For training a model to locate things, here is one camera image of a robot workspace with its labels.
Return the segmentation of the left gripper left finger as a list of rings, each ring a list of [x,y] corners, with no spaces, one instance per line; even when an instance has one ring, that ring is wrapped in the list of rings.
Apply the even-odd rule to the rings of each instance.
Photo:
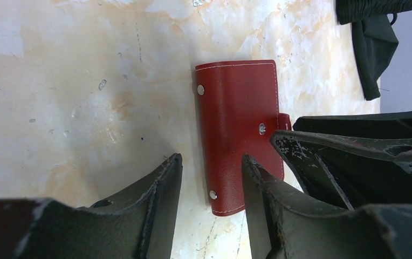
[[[172,154],[121,191],[83,207],[82,258],[170,258],[182,181]]]

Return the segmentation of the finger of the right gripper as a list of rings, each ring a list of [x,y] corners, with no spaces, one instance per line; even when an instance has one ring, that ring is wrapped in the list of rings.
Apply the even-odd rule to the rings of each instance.
[[[368,139],[412,138],[412,111],[362,115],[303,116],[295,131],[334,134]]]
[[[331,205],[412,204],[412,138],[276,131],[271,144],[303,192]]]

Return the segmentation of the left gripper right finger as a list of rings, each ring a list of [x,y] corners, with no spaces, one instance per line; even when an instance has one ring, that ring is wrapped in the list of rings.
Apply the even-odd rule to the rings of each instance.
[[[252,258],[348,258],[332,215],[342,208],[277,179],[252,156],[242,157],[242,181]]]

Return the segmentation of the red leather card holder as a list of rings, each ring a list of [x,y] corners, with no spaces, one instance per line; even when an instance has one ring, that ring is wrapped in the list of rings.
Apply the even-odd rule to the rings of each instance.
[[[230,216],[244,210],[242,156],[254,157],[277,179],[284,163],[270,143],[277,130],[290,130],[279,110],[274,60],[236,60],[197,65],[207,192],[211,211]]]

